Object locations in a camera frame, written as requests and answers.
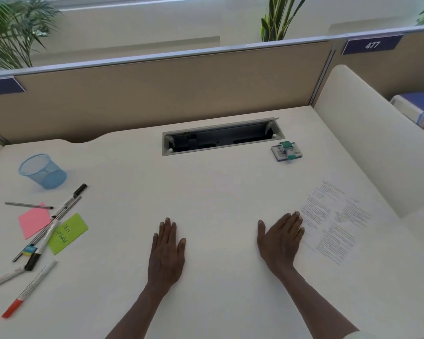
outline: sleeve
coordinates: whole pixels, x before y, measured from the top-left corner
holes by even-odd
[[[344,339],[377,339],[372,334],[365,333],[365,332],[353,332],[349,335],[346,335]]]

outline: paper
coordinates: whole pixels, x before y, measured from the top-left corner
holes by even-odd
[[[28,239],[47,226],[52,219],[47,209],[32,208],[19,216],[18,220],[20,228],[22,228],[23,237]]]
[[[77,239],[88,229],[79,213],[75,213],[68,220],[57,227],[49,239],[49,247],[53,254],[62,251],[67,245]]]
[[[316,188],[301,208],[310,249],[340,265],[359,243],[372,215],[359,202],[329,182]]]

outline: beige partition panel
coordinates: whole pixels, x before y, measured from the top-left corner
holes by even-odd
[[[152,125],[305,106],[331,41],[17,76],[0,95],[10,143],[88,141]]]
[[[394,50],[342,55],[347,39],[336,39],[330,66],[317,93],[333,68],[344,64],[390,100],[394,95],[424,91],[424,32],[406,33]]]

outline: white desk surface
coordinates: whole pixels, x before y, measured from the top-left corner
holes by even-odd
[[[162,157],[163,131],[280,117],[304,153],[277,162],[276,141]],[[68,173],[52,191],[19,176],[18,165],[47,153]],[[257,251],[257,221],[298,210],[309,193],[335,182],[377,209],[351,264],[338,267],[302,245],[296,266],[360,329],[384,338],[424,338],[424,253],[311,107],[110,133],[92,142],[61,140],[0,152],[0,275],[24,246],[5,201],[58,206],[82,183],[79,212],[89,229],[56,256],[59,264],[8,320],[1,318],[37,272],[0,286],[0,338],[104,338],[147,280],[152,234],[166,216],[187,238],[181,280],[163,300],[147,339],[310,338],[282,285]],[[52,258],[50,250],[45,260]]]

